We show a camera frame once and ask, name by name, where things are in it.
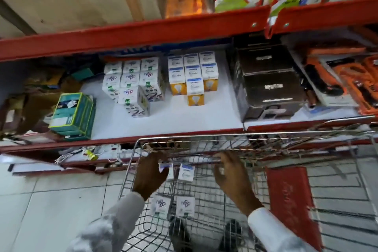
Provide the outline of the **green product box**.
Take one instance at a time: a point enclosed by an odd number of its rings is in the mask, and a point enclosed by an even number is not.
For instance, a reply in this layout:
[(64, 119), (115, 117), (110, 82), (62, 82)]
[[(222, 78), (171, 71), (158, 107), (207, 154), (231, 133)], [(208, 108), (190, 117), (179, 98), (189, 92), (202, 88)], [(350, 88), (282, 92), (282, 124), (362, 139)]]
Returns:
[(86, 132), (84, 134), (79, 134), (79, 135), (64, 136), (64, 138), (61, 139), (62, 142), (84, 141), (84, 140), (90, 140), (91, 139), (93, 124), (94, 124), (95, 114), (96, 114), (96, 103), (97, 103), (97, 100), (93, 99), (93, 107), (92, 107), (90, 116), (88, 118)]
[(62, 93), (55, 106), (49, 129), (62, 136), (84, 135), (94, 106), (92, 97), (82, 93)]

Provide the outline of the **person's left hand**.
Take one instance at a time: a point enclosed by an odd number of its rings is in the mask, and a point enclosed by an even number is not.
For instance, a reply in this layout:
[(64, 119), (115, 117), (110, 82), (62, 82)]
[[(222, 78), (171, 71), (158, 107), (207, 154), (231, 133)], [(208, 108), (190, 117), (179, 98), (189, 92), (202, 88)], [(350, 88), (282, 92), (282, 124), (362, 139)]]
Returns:
[(133, 185), (133, 192), (147, 201), (148, 198), (166, 181), (168, 174), (148, 174), (144, 172), (144, 157), (139, 159)]

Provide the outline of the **person's right forearm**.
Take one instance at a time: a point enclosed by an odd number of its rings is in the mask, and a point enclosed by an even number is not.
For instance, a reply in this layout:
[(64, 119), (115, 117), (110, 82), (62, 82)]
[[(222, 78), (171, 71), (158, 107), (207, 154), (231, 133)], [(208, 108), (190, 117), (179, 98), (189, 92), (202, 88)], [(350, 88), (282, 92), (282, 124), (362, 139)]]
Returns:
[(267, 252), (318, 252), (264, 207), (254, 210), (247, 220)]

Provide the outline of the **person's left shoe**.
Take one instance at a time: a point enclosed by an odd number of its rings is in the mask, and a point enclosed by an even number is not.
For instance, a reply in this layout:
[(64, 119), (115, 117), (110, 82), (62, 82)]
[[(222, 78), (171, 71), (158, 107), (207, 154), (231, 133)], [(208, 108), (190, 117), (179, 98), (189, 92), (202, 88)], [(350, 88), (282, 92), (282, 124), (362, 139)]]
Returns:
[(174, 252), (193, 252), (190, 233), (186, 228), (185, 221), (176, 216), (169, 220), (169, 237)]

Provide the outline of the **purple print lamp carton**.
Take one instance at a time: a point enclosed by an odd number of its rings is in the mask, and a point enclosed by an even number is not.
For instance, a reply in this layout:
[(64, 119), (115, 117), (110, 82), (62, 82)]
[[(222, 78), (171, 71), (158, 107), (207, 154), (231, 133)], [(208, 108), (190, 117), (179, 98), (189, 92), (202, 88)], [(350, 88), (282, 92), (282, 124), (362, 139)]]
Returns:
[(152, 198), (150, 215), (156, 218), (166, 220), (170, 211), (171, 198), (163, 195), (155, 195)]
[(176, 216), (192, 218), (195, 216), (195, 197), (177, 196)]

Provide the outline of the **person's left forearm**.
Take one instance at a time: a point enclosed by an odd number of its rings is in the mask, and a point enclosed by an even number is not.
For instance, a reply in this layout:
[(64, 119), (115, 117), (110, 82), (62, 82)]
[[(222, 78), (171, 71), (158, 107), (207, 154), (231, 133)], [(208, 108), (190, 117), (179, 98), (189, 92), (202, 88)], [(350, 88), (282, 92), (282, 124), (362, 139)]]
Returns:
[(144, 209), (144, 198), (129, 192), (103, 216), (90, 222), (65, 252), (121, 252)]

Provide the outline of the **black cardboard box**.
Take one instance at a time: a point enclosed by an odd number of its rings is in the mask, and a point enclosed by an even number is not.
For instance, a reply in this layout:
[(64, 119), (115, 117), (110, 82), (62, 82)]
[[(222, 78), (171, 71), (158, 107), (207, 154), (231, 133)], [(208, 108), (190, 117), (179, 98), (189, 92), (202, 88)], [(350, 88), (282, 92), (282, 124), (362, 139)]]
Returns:
[(249, 107), (305, 101), (300, 78), (294, 71), (241, 76), (236, 96), (239, 104)]
[(235, 72), (245, 76), (294, 71), (294, 60), (283, 45), (267, 48), (239, 49), (235, 56)]
[(303, 107), (303, 102), (285, 103), (269, 106), (249, 107), (242, 121), (287, 120)]

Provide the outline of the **person's right hand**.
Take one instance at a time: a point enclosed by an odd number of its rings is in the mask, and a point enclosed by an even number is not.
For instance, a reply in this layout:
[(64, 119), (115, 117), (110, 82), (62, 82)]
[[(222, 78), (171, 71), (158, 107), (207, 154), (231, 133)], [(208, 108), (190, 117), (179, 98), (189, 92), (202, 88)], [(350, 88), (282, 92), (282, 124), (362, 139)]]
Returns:
[(246, 177), (215, 177), (215, 181), (243, 215), (249, 216), (254, 210), (263, 207), (252, 190), (248, 172)]

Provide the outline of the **small teal box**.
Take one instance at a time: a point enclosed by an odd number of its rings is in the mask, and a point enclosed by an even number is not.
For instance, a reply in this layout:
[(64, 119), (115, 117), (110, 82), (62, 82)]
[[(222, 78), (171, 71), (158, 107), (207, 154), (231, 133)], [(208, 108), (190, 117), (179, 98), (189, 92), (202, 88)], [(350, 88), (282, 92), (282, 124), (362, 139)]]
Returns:
[(70, 73), (70, 76), (78, 82), (83, 82), (85, 80), (91, 79), (95, 75), (95, 70), (91, 67), (80, 68)]

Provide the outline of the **pile of brown cardboard packages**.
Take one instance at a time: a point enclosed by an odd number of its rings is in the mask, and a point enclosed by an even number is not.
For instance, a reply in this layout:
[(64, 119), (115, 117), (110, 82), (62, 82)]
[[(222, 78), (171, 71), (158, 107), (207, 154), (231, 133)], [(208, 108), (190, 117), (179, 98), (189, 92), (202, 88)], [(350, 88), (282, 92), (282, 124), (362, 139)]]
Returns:
[(49, 124), (62, 93), (80, 92), (83, 81), (64, 68), (31, 68), (21, 93), (11, 94), (0, 108), (0, 146), (19, 146), (58, 142)]

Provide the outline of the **red metal shelving rack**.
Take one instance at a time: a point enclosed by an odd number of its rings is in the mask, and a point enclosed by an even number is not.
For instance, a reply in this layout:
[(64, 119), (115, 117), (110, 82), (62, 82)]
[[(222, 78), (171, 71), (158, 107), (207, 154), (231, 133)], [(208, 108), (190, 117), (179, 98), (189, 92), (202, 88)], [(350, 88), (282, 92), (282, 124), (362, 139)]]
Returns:
[[(76, 53), (101, 53), (126, 48), (144, 46), (185, 45), (190, 42), (209, 41), (228, 38), (233, 35), (262, 32), (267, 38), (272, 36), (316, 29), (336, 29), (350, 26), (351, 29), (364, 32), (367, 24), (378, 24), (378, 0), (347, 0), (328, 2), (309, 6), (283, 9), (278, 21), (269, 21), (270, 6), (258, 6), (248, 9), (191, 16), (181, 16), (153, 21), (129, 22), (86, 30), (67, 31), (63, 33), (31, 35), (16, 39), (0, 41), (0, 62), (26, 60), (36, 57), (68, 56)], [(137, 128), (125, 125), (121, 121), (108, 120), (106, 116), (96, 115), (93, 139), (76, 142), (37, 143), (21, 146), (2, 146), (0, 153), (10, 157), (31, 159), (32, 163), (20, 163), (27, 169), (33, 165), (43, 168), (42, 163), (53, 165), (53, 149), (72, 146), (90, 146), (104, 144), (130, 144), (141, 138), (184, 137), (234, 135), (243, 132), (294, 131), (319, 126), (320, 128), (346, 126), (352, 124), (378, 123), (378, 115), (365, 117), (347, 117), (339, 109), (331, 114), (330, 120), (294, 121), (278, 123), (273, 121), (262, 125), (246, 125), (236, 116), (230, 107), (235, 104), (228, 91), (221, 93), (225, 100), (216, 97), (220, 104), (205, 106), (202, 110), (210, 113), (209, 120), (196, 119), (196, 112), (180, 118), (173, 105), (168, 105), (157, 117), (152, 117), (151, 125)]]

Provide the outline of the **small blue-topped bulb carton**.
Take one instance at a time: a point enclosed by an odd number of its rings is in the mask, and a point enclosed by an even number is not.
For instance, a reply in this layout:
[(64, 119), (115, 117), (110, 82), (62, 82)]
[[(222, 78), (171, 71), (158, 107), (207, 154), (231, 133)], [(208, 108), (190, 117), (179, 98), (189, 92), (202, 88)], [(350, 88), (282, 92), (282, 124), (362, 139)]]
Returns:
[(195, 166), (180, 164), (178, 180), (191, 183), (195, 176)]
[(160, 162), (159, 163), (159, 172), (163, 173), (165, 169), (168, 169), (167, 180), (172, 181), (174, 180), (174, 165), (172, 162)]

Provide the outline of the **orange black tool blister pack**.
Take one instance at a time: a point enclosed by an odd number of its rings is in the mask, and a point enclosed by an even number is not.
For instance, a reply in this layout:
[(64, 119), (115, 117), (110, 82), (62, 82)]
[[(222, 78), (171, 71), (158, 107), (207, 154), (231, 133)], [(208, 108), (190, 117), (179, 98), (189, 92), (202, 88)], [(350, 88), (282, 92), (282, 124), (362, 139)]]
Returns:
[(354, 54), (310, 55), (303, 61), (303, 72), (323, 105), (352, 108), (358, 106), (336, 73), (337, 65), (352, 63), (353, 57)]
[(378, 54), (343, 61), (334, 71), (357, 103), (358, 112), (363, 116), (378, 116)]

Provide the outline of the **person's right shoe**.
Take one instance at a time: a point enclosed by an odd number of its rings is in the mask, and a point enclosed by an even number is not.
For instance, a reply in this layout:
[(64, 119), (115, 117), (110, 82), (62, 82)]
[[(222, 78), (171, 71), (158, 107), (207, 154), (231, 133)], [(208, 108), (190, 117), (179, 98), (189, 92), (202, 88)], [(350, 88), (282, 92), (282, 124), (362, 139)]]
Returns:
[(253, 248), (251, 230), (245, 223), (235, 219), (229, 220), (220, 240), (220, 252), (249, 252)]

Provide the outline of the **stack of orange bulb boxes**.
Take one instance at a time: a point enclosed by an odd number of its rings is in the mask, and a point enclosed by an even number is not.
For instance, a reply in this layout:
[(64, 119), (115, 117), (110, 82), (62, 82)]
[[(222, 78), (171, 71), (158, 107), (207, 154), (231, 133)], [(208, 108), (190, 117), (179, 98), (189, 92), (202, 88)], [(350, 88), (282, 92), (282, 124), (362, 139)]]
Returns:
[(215, 51), (172, 55), (167, 61), (171, 93), (185, 97), (188, 106), (203, 106), (205, 93), (218, 90), (219, 67)]

